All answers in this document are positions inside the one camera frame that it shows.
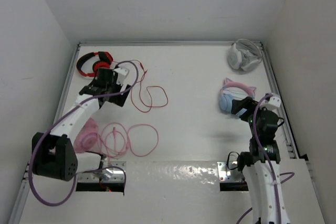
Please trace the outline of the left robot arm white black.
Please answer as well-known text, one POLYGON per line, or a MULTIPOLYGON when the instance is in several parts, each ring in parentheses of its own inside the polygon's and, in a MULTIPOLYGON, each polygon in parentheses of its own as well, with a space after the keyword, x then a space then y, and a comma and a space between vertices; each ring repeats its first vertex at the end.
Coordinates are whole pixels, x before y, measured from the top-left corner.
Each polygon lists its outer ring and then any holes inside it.
POLYGON ((129 74, 124 67, 100 68, 91 85, 79 92, 75 103, 45 133, 32 138, 32 156, 28 174, 70 181, 77 173, 100 167, 101 155, 75 152, 75 140, 89 118, 106 102, 123 106, 131 86, 123 82, 129 74))

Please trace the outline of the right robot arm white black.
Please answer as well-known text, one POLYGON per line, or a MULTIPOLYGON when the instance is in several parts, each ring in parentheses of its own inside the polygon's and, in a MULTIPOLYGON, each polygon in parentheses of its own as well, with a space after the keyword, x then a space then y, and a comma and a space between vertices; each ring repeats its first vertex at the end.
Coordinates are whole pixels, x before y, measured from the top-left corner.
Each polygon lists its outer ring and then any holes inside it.
POLYGON ((265 95, 260 101, 251 97, 233 100, 231 113, 249 124, 249 151, 241 152, 237 170, 242 173, 250 194, 253 223, 290 223, 282 195, 280 151, 275 135, 284 123, 275 112, 280 97, 265 95))

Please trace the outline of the blue pink cat-ear headphones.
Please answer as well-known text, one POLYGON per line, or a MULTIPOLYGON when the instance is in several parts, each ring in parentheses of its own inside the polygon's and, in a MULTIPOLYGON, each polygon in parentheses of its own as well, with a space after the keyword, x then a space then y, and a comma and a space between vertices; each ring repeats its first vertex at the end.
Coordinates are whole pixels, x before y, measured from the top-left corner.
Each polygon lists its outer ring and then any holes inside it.
POLYGON ((242 100, 246 97, 255 98, 256 87, 247 86, 241 82, 225 78, 219 92, 218 104, 222 112, 231 113, 232 100, 242 100))

